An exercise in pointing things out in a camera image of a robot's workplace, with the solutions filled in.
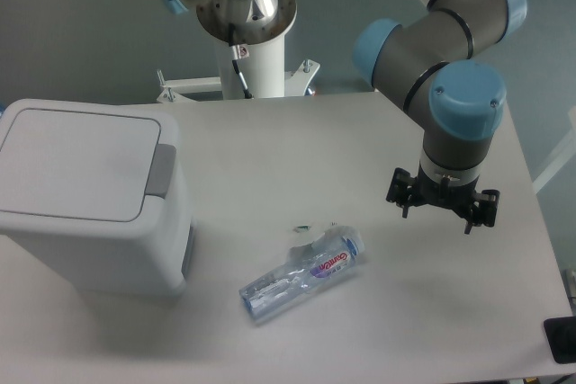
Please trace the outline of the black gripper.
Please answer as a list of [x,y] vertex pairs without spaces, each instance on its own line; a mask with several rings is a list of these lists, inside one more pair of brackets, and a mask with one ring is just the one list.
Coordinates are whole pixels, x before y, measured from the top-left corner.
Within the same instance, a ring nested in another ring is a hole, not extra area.
[[500,201],[499,190],[476,192],[478,179],[476,168],[454,171],[421,163],[418,175],[413,177],[408,171],[397,167],[386,200],[401,209],[404,219],[413,206],[431,205],[451,210],[466,221],[464,233],[469,235],[474,227],[495,226]]

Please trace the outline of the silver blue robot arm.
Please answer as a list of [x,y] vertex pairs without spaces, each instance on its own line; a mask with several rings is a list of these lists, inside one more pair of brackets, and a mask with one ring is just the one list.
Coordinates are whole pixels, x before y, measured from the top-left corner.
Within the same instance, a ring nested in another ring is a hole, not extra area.
[[[284,55],[271,48],[291,29],[295,0],[162,0],[195,11],[220,52],[227,99],[285,97]],[[480,169],[502,120],[506,86],[474,56],[516,31],[527,0],[420,0],[427,14],[403,26],[371,23],[353,49],[355,67],[424,132],[418,173],[396,169],[386,199],[403,212],[431,205],[468,228],[491,227],[500,194],[478,191]]]

